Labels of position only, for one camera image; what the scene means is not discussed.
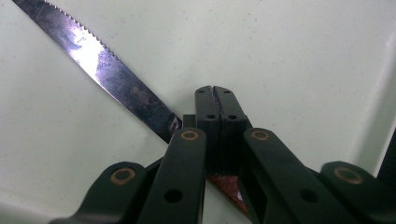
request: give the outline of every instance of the metal blade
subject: metal blade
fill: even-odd
[[[84,71],[165,142],[181,120],[86,27],[42,0],[13,0]]]

